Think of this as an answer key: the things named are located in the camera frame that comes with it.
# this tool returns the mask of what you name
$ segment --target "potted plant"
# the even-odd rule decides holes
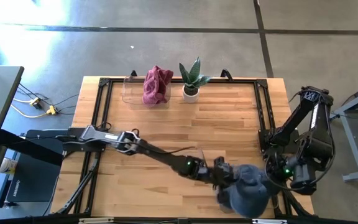
[[[179,63],[179,70],[183,79],[184,85],[182,88],[183,99],[187,103],[194,103],[198,100],[200,95],[200,86],[209,82],[211,77],[200,75],[201,60],[198,57],[194,62],[190,72],[187,72],[185,67]]]

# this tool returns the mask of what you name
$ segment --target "white cable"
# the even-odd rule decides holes
[[[21,103],[31,103],[31,100],[18,100],[13,98],[14,101],[21,102]]]
[[[13,107],[13,109],[15,109],[17,112],[19,112],[19,114],[21,114],[22,116],[25,116],[26,118],[40,118],[42,116],[48,115],[47,113],[44,114],[40,114],[37,116],[29,116],[29,115],[25,115],[24,113],[22,113],[19,109],[17,109],[15,106],[11,105],[11,107]]]

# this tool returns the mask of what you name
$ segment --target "desk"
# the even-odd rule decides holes
[[[99,78],[84,77],[74,127],[91,124]],[[281,126],[290,115],[284,81],[270,78],[267,82],[275,122]],[[201,88],[199,101],[195,104],[183,101],[181,88],[182,84],[172,83],[168,109],[148,109],[123,102],[122,83],[115,83],[109,107],[108,122],[113,126],[110,132],[138,128],[141,138],[164,150],[197,146],[203,150],[208,164],[212,164],[216,157],[224,156],[233,165],[254,164],[263,168],[252,85],[207,84]],[[182,153],[201,156],[198,151]],[[51,212],[61,208],[76,189],[83,156],[83,152],[74,152],[63,161]],[[84,198],[88,196],[87,191],[85,189]],[[309,196],[295,194],[295,197],[313,213]],[[234,213],[220,211],[210,185],[182,178],[146,156],[126,156],[113,149],[102,155],[92,216],[239,218]],[[274,217],[271,203],[261,217]]]

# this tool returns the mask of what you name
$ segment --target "concrete floor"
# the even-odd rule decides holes
[[[358,0],[260,0],[266,29],[358,30]],[[257,28],[252,0],[0,1],[0,22],[91,27]],[[284,78],[288,96],[303,85],[327,88],[338,108],[358,91],[358,35],[267,35],[274,77]],[[146,32],[47,32],[0,27],[0,65],[22,65],[22,83],[58,102],[77,94],[84,75],[146,74],[153,65],[180,75],[178,63],[202,59],[201,72],[266,77],[259,34]],[[75,105],[72,99],[64,106]],[[293,109],[298,101],[291,103]],[[20,105],[28,114],[31,108]],[[72,116],[27,119],[10,110],[4,128],[66,128]],[[312,196],[317,215],[358,221],[357,170],[340,121],[333,122],[337,158]],[[40,215],[46,203],[0,209],[0,218]]]

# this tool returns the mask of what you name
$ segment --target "white pot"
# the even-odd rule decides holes
[[[198,89],[197,94],[193,95],[193,96],[189,96],[185,93],[185,86],[183,86],[183,88],[181,89],[181,91],[183,92],[183,99],[187,102],[187,103],[195,103],[198,100],[198,97],[200,95],[200,89]]]

